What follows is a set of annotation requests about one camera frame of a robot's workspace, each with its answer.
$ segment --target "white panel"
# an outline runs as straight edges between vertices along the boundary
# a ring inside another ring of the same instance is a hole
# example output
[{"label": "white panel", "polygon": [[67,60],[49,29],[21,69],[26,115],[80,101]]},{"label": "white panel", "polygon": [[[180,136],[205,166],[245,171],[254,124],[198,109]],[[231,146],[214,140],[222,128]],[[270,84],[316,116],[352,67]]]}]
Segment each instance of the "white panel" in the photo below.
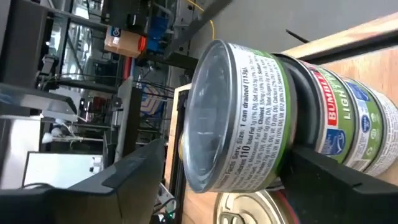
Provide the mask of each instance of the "white panel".
[{"label": "white panel", "polygon": [[30,153],[24,185],[43,182],[68,188],[100,170],[101,155]]},{"label": "white panel", "polygon": [[14,120],[4,161],[0,189],[16,189],[22,185],[26,155],[39,150],[40,121]]}]

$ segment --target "wooden surface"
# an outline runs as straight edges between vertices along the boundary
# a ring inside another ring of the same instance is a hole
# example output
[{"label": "wooden surface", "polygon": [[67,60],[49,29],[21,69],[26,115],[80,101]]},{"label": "wooden surface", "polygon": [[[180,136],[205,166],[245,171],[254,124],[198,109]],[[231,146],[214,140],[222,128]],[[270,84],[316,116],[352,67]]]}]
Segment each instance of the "wooden surface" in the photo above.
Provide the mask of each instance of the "wooden surface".
[{"label": "wooden surface", "polygon": [[[302,57],[395,29],[398,29],[398,13],[286,50],[283,53],[289,54],[293,57]],[[397,58],[398,47],[395,47],[360,55],[354,58],[347,58],[326,64],[325,66],[342,76],[354,78],[380,92],[383,92],[398,105],[398,75],[395,75],[395,71],[398,71]],[[174,99],[178,98],[179,90],[185,90],[187,88],[190,88],[190,86],[182,86],[176,89]],[[177,105],[173,105],[169,149],[172,149],[172,146],[174,145],[175,123],[177,121],[176,107]],[[171,158],[172,151],[169,150],[165,170],[166,180],[170,178]],[[398,162],[395,161],[390,169],[381,174],[379,178],[398,185]],[[195,194],[187,187],[183,206],[184,214],[182,223],[213,223],[215,200],[216,193]]]},{"label": "wooden surface", "polygon": [[344,30],[337,34],[333,34],[328,37],[314,40],[307,44],[285,50],[283,53],[299,58],[397,29],[398,12],[389,16],[375,19],[365,24],[361,24],[348,30]]}]

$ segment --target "gray wall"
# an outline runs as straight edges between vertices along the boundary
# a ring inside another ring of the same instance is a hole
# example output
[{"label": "gray wall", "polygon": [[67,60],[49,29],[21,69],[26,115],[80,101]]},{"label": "gray wall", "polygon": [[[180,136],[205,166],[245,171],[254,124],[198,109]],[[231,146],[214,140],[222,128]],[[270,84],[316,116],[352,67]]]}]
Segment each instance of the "gray wall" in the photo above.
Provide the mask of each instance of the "gray wall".
[{"label": "gray wall", "polygon": [[[315,40],[397,11],[396,0],[234,0],[214,23],[217,39],[280,52],[301,44],[286,29]],[[193,55],[198,57],[209,41],[207,24],[192,41]]]}]

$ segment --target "can rim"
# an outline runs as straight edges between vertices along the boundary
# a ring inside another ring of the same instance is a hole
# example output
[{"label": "can rim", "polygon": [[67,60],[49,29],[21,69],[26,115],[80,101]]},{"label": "can rim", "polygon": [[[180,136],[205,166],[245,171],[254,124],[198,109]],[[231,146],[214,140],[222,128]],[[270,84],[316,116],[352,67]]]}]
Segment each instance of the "can rim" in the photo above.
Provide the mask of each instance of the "can rim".
[{"label": "can rim", "polygon": [[[279,171],[282,168],[282,165],[284,164],[283,160],[284,160],[286,153],[291,150],[291,148],[294,144],[295,133],[296,133],[296,129],[297,129],[297,119],[298,119],[297,118],[297,116],[298,116],[298,111],[297,111],[298,110],[298,108],[297,108],[298,101],[297,101],[297,91],[296,91],[296,87],[294,85],[292,74],[286,68],[286,66],[283,64],[283,62],[278,57],[276,57],[276,55],[274,55],[274,54],[271,54],[271,55],[274,57],[274,60],[278,62],[278,64],[282,67],[283,71],[285,72],[285,76],[287,79],[287,85],[288,85],[288,86],[285,86],[285,88],[289,88],[289,93],[290,93],[290,125],[288,127],[290,134],[287,136],[288,140],[286,142],[285,149],[283,149],[284,151],[282,152],[282,157],[276,167],[276,172],[279,173]],[[267,178],[264,179],[264,182],[256,190],[258,191],[258,190],[262,190],[264,188],[266,189],[268,187],[268,186],[265,186],[266,181],[267,181]],[[283,184],[281,184],[278,187],[273,187],[271,189],[276,189],[279,187],[283,187]]]},{"label": "can rim", "polygon": [[313,94],[314,95],[314,98],[317,100],[317,102],[318,102],[318,105],[319,105],[319,112],[321,113],[321,115],[320,115],[320,120],[319,121],[317,121],[318,122],[318,131],[317,131],[317,135],[315,136],[315,139],[313,140],[314,142],[313,143],[311,143],[311,144],[313,144],[314,146],[315,146],[315,151],[318,151],[318,149],[320,148],[320,146],[321,146],[321,143],[322,143],[322,139],[320,139],[319,138],[319,136],[322,136],[322,134],[323,134],[323,130],[325,129],[325,120],[323,119],[323,117],[325,116],[325,109],[324,109],[324,107],[322,106],[323,105],[323,102],[322,102],[322,96],[321,97],[319,97],[319,95],[322,95],[322,91],[321,91],[321,89],[319,88],[319,86],[316,84],[317,83],[317,81],[315,80],[315,78],[313,77],[313,75],[311,74],[311,71],[305,66],[305,65],[303,65],[303,63],[301,62],[301,61],[299,61],[299,60],[297,60],[296,58],[294,58],[294,57],[291,57],[291,56],[289,56],[289,55],[287,55],[287,54],[282,54],[282,53],[276,53],[276,54],[274,54],[274,55],[276,55],[276,56],[278,56],[278,57],[283,57],[283,58],[287,58],[287,59],[289,59],[289,60],[292,60],[293,62],[295,62],[297,65],[299,65],[300,66],[300,69],[302,69],[302,70],[305,70],[305,72],[306,73],[303,73],[302,72],[302,74],[303,74],[303,77],[308,81],[308,82],[311,82],[313,85],[313,87],[316,89],[315,91],[316,91],[316,93],[317,94]]},{"label": "can rim", "polygon": [[223,200],[228,199],[226,197],[228,197],[231,194],[239,194],[239,195],[251,195],[254,194],[256,196],[258,196],[266,205],[270,211],[274,212],[274,215],[276,219],[282,221],[282,223],[285,223],[285,214],[281,211],[281,209],[278,207],[278,204],[275,202],[274,198],[272,197],[272,195],[270,193],[268,193],[266,190],[260,190],[257,192],[253,192],[253,193],[219,193],[217,195],[216,198],[216,203],[215,203],[215,207],[214,207],[214,219],[213,219],[213,223],[214,224],[218,224],[218,220],[219,220],[219,214],[222,212],[220,212],[220,210],[224,207],[221,203],[223,202]]},{"label": "can rim", "polygon": [[367,173],[369,171],[369,169],[377,162],[377,160],[380,159],[382,153],[383,153],[383,149],[386,146],[386,141],[387,141],[387,136],[386,136],[386,132],[387,132],[387,121],[386,121],[386,112],[384,112],[384,109],[382,108],[382,105],[379,101],[379,98],[373,93],[373,91],[371,91],[366,85],[364,85],[363,83],[357,81],[363,88],[365,88],[369,94],[373,97],[374,101],[376,102],[377,108],[380,111],[381,114],[381,120],[382,120],[382,124],[383,124],[383,138],[381,140],[380,143],[380,147],[379,150],[377,151],[376,156],[373,158],[372,162],[369,163],[369,165],[363,170],[364,173]]},{"label": "can rim", "polygon": [[[226,155],[228,154],[228,148],[229,144],[231,142],[231,137],[232,137],[232,132],[233,132],[233,124],[234,124],[234,119],[236,116],[236,98],[237,98],[237,92],[233,91],[233,86],[237,85],[237,77],[236,77],[236,70],[232,69],[233,67],[236,66],[235,61],[232,60],[233,53],[231,49],[228,47],[226,42],[222,40],[214,40],[211,44],[207,46],[205,51],[202,53],[202,56],[200,57],[197,68],[195,69],[194,73],[194,78],[192,80],[192,89],[189,91],[188,94],[188,99],[190,99],[190,95],[194,92],[195,90],[195,82],[197,80],[198,74],[200,68],[203,65],[204,60],[206,59],[206,56],[208,55],[209,51],[213,48],[216,47],[217,45],[222,45],[225,49],[225,53],[227,55],[227,60],[229,62],[229,75],[227,77],[227,81],[229,81],[229,95],[231,96],[230,99],[228,100],[228,112],[227,112],[227,122],[226,122],[226,132],[224,135],[224,141],[222,147],[218,147],[216,149],[216,154],[215,154],[215,159],[213,161],[211,169],[204,175],[203,180],[197,180],[197,178],[193,178],[192,172],[190,172],[190,166],[187,163],[187,153],[183,153],[183,163],[184,166],[186,167],[185,169],[185,176],[188,180],[188,183],[190,184],[191,189],[196,192],[196,193],[202,193],[206,192],[211,187],[217,180],[218,174],[221,172],[221,168],[224,166],[225,160],[226,160]],[[189,119],[189,110],[186,110],[185,113],[185,119]]]}]

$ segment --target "metal can top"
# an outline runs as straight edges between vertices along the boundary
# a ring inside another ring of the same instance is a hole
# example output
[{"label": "metal can top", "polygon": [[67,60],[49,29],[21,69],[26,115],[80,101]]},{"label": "metal can top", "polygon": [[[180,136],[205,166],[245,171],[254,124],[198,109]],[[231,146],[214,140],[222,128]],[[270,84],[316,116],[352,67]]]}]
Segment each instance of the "metal can top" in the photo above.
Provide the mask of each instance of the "metal can top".
[{"label": "metal can top", "polygon": [[266,190],[250,194],[224,193],[215,207],[216,224],[289,223]]},{"label": "metal can top", "polygon": [[182,157],[185,175],[196,192],[206,191],[218,170],[215,166],[223,165],[219,160],[224,146],[229,145],[226,137],[236,97],[230,54],[224,42],[213,41],[199,59],[188,95]]}]

